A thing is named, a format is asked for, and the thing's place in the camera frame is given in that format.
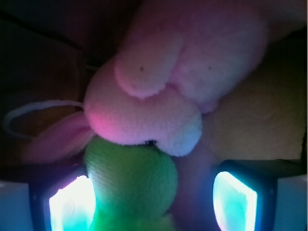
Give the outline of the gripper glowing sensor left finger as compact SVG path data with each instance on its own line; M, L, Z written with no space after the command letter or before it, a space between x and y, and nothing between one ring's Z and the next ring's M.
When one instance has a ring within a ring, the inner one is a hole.
M85 166L52 167L29 185L33 229L36 231L87 231L96 198Z

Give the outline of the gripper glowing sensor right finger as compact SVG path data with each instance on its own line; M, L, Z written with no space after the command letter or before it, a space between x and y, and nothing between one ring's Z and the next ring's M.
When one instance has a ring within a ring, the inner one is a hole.
M276 208L275 160L225 160L213 181L212 201L221 231L271 231Z

